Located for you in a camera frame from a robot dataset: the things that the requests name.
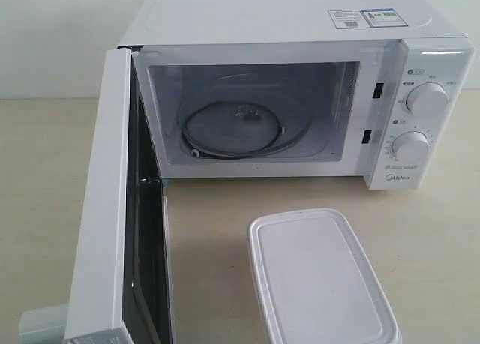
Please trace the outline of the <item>white plastic lidded container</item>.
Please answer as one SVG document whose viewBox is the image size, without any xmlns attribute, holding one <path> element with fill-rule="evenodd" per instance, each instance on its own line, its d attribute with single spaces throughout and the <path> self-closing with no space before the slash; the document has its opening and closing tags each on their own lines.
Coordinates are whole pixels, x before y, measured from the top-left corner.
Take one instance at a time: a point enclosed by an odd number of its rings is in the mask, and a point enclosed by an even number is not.
<svg viewBox="0 0 480 344">
<path fill-rule="evenodd" d="M 402 343 L 382 286 L 341 212 L 259 217 L 249 226 L 248 249 L 270 343 Z"/>
</svg>

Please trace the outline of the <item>upper white control knob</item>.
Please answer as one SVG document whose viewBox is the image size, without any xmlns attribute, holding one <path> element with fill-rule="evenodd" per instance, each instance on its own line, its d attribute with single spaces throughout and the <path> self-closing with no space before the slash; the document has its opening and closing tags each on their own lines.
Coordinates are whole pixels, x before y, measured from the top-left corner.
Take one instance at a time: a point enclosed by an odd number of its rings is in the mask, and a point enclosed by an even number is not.
<svg viewBox="0 0 480 344">
<path fill-rule="evenodd" d="M 406 107 L 415 117 L 432 118 L 441 115 L 449 104 L 449 98 L 443 87 L 425 83 L 414 88 L 406 98 Z"/>
</svg>

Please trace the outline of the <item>grey object at bottom left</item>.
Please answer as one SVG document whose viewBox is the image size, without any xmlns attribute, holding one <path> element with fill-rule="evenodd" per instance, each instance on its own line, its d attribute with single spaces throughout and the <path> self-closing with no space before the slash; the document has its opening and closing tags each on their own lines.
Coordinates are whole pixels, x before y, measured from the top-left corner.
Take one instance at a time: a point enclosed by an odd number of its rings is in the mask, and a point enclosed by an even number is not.
<svg viewBox="0 0 480 344">
<path fill-rule="evenodd" d="M 19 320 L 20 342 L 62 344 L 65 338 L 67 314 L 67 304 L 26 310 Z"/>
</svg>

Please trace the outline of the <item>white printed label sticker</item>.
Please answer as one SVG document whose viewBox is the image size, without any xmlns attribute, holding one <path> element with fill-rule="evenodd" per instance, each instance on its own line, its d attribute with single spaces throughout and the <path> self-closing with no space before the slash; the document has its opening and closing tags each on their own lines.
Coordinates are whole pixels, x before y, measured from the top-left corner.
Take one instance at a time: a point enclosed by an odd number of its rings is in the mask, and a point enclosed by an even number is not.
<svg viewBox="0 0 480 344">
<path fill-rule="evenodd" d="M 394 8 L 329 10 L 328 14 L 337 29 L 408 27 Z"/>
</svg>

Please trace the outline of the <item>white microwave door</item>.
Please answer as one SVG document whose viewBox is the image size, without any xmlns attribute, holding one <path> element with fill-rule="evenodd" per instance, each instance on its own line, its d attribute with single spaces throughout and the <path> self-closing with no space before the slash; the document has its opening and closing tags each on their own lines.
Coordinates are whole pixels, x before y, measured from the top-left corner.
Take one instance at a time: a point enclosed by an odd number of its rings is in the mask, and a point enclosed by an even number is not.
<svg viewBox="0 0 480 344">
<path fill-rule="evenodd" d="M 106 53 L 66 343 L 174 343 L 170 226 L 135 52 Z"/>
</svg>

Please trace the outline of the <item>white microwave oven body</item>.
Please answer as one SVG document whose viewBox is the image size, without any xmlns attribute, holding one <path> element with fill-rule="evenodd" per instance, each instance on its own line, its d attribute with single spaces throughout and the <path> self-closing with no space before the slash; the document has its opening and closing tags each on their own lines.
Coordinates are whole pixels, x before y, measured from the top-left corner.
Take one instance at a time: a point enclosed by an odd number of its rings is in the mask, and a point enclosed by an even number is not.
<svg viewBox="0 0 480 344">
<path fill-rule="evenodd" d="M 329 10 L 394 8 L 402 28 L 337 29 Z M 354 176 L 420 187 L 474 56 L 426 0 L 145 0 L 119 42 L 135 68 L 164 183 L 180 178 Z M 433 82 L 448 106 L 415 117 Z M 418 131 L 416 163 L 392 143 Z"/>
</svg>

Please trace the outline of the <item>lower white timer knob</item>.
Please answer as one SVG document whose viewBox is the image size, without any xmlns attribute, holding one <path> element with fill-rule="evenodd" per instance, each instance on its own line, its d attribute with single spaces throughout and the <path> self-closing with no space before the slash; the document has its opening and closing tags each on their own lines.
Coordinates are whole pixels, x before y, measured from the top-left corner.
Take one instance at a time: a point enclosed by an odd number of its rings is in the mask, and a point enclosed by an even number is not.
<svg viewBox="0 0 480 344">
<path fill-rule="evenodd" d="M 391 144 L 391 149 L 398 160 L 416 163 L 428 157 L 430 144 L 423 133 L 410 131 L 399 135 Z"/>
</svg>

